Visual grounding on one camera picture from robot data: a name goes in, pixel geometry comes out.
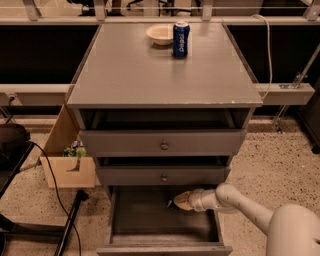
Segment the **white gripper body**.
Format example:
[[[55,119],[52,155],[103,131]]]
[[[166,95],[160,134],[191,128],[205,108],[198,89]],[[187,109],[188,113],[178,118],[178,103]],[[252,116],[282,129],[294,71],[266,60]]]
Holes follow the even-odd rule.
[[[202,204],[202,194],[203,189],[196,189],[190,192],[188,202],[191,205],[191,208],[196,212],[203,212],[205,208]]]

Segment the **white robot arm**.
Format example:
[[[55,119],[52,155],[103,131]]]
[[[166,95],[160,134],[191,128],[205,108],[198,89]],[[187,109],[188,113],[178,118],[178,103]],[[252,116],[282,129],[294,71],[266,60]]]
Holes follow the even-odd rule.
[[[186,211],[238,210],[266,235],[266,256],[320,256],[320,218],[303,206],[287,204],[271,211],[227,183],[183,192],[174,203]]]

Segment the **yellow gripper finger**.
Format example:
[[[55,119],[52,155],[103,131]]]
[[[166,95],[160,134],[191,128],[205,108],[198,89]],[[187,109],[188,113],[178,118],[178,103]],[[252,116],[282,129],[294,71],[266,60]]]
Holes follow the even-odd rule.
[[[174,198],[174,203],[182,210],[190,211],[193,206],[189,202],[190,191],[183,192]]]

